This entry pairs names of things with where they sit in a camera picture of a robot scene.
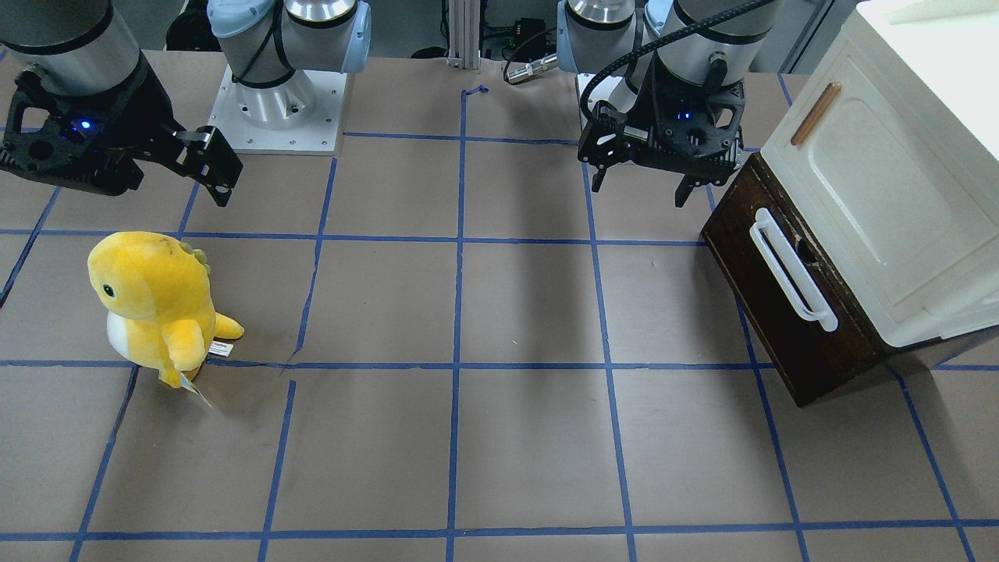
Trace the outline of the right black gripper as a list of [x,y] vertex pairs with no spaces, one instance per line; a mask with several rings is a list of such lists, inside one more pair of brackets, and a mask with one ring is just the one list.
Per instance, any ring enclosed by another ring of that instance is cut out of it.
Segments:
[[106,196],[136,190],[145,174],[136,160],[158,163],[206,188],[227,207],[243,163],[221,129],[182,128],[165,88],[140,55],[114,87],[85,96],[45,89],[48,74],[30,64],[15,79],[2,170],[39,183]]

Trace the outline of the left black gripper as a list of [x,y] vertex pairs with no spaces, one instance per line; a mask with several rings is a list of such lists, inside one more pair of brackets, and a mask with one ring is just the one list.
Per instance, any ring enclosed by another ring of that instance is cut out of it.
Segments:
[[592,193],[602,190],[607,168],[621,163],[681,174],[674,205],[682,208],[695,188],[721,185],[742,167],[743,114],[742,80],[707,93],[668,74],[649,74],[628,111],[606,98],[592,104],[578,159],[595,168]]

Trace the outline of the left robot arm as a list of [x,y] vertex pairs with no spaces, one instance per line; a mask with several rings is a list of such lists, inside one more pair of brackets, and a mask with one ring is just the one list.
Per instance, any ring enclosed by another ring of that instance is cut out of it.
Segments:
[[592,191],[632,163],[681,176],[674,202],[745,162],[745,74],[779,1],[561,1],[559,67],[578,75]]

